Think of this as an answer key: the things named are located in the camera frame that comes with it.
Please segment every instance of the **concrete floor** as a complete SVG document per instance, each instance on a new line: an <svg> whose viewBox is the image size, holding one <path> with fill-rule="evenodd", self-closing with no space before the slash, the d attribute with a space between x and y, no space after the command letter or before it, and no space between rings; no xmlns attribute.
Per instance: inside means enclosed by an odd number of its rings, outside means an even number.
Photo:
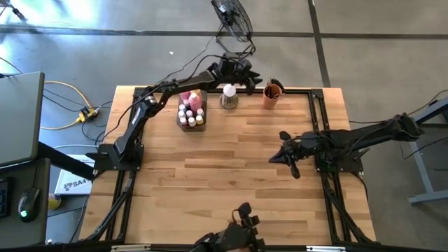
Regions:
<svg viewBox="0 0 448 252"><path fill-rule="evenodd" d="M240 0L255 32L313 32L307 0ZM90 29L214 32L218 18L208 0L32 0L12 1L30 25ZM314 0L323 33L446 34L444 0ZM23 27L9 10L0 17L8 27ZM77 36L1 34L0 56L23 72L43 71L46 80L74 84L94 104L112 100L117 85L144 85L182 67L204 49L207 36ZM231 49L244 45L224 38ZM257 52L249 59L263 78L276 77L287 86L322 87L314 38L255 37ZM332 87L342 88L351 120L381 120L412 111L448 88L446 39L323 38L323 51ZM214 42L207 54L221 54ZM211 61L205 62L205 68ZM188 75L193 63L183 73ZM0 72L13 72L0 64ZM81 102L76 93L59 86L49 90ZM78 107L62 100L71 108ZM76 115L44 101L42 125L71 123ZM105 123L107 111L101 115ZM88 125L95 137L101 128ZM91 144L81 126L49 132L41 141L51 146ZM434 148L446 148L442 141ZM399 143L375 146L363 157L370 210L381 243L426 249L448 248L448 200L410 206L407 197L424 192L412 159L402 160ZM406 153L407 145L403 144ZM85 153L85 148L64 149ZM58 170L53 169L54 189ZM446 188L447 172L438 172L435 187ZM69 198L59 211L76 209L83 197ZM48 219L47 237L68 242L80 211Z"/></svg>

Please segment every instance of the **pencil cup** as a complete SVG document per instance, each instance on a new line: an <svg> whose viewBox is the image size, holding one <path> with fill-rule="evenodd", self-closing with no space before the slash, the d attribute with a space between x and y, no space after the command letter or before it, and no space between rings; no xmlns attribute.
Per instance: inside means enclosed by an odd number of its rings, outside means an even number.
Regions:
<svg viewBox="0 0 448 252"><path fill-rule="evenodd" d="M271 88L271 97L276 97L276 98L269 98L267 96L267 91L268 91L267 89L269 87ZM266 86L265 89L263 90L263 108L273 109L281 95L282 95L281 88L278 85L271 84L271 85Z"/></svg>

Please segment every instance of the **wooden table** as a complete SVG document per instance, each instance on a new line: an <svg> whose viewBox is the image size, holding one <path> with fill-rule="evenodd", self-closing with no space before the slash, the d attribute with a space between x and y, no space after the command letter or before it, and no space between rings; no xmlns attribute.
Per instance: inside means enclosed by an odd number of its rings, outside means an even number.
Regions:
<svg viewBox="0 0 448 252"><path fill-rule="evenodd" d="M107 132L132 103L134 88L117 87ZM349 129L341 89L323 92L330 128ZM172 97L146 123L145 154L126 243L192 244L208 232L225 229L231 211L250 202L261 220L259 237L266 244L330 244L321 178L313 159L298 162L298 180L286 165L267 162L279 150L281 130L292 136L312 131L306 96L287 94L268 111L261 108L260 94L240 95L235 110L222 109L218 95L210 94L206 131L194 133L183 132L175 123L177 101ZM127 121L125 116L105 142L122 135ZM81 238L91 234L110 209L116 176L116 171L108 171L94 181ZM352 174L341 174L341 183L347 211L375 239L363 185ZM117 221L115 234L119 225Z"/></svg>

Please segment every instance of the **yellow cable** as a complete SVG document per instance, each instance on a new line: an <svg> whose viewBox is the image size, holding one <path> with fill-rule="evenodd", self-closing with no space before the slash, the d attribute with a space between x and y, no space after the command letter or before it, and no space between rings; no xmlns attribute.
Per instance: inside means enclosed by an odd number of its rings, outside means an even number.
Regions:
<svg viewBox="0 0 448 252"><path fill-rule="evenodd" d="M79 91L79 89L76 88L75 86L70 85L68 83L64 83L62 81L56 81L56 80L47 80L44 83L45 84L60 84L60 85L64 85L64 86L67 86L69 88L74 89L84 99L84 102L87 104L89 109L92 108L92 106L90 105L89 101L85 98L84 94L81 91ZM77 118L74 122L72 122L69 125L65 125L65 126L61 126L61 127L41 127L41 129L43 129L43 130L63 130L63 129L71 127L71 126L73 126L73 125L75 125L76 123L79 123L79 122L80 122L80 118Z"/></svg>
<svg viewBox="0 0 448 252"><path fill-rule="evenodd" d="M75 86L72 86L72 85L70 85L70 84L68 84L68 83L63 83L62 81L56 81L56 80L47 80L46 82L45 82L45 84L61 84L61 85L65 85L65 86L67 86L67 87L69 87L69 88L73 88L75 91L77 91L77 93L84 99L84 102L89 106L89 108L92 108L92 106L90 105L90 103L87 101L87 99L85 98L85 96L84 96L84 94L81 92L81 91L79 91L79 89L78 88L76 88Z"/></svg>
<svg viewBox="0 0 448 252"><path fill-rule="evenodd" d="M69 125L65 125L65 126L61 126L61 127L42 127L41 126L41 129L43 129L43 130L63 130L63 129L66 129L68 127L71 127L71 126L75 125L76 123L78 123L78 120L72 122Z"/></svg>

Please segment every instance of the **computer mouse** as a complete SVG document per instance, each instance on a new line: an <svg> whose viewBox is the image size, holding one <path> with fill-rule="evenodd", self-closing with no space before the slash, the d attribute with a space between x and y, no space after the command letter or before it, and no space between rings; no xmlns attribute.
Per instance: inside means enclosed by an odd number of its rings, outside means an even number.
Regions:
<svg viewBox="0 0 448 252"><path fill-rule="evenodd" d="M38 188L32 187L26 189L19 201L19 219L23 222L33 221L39 211L39 192Z"/></svg>

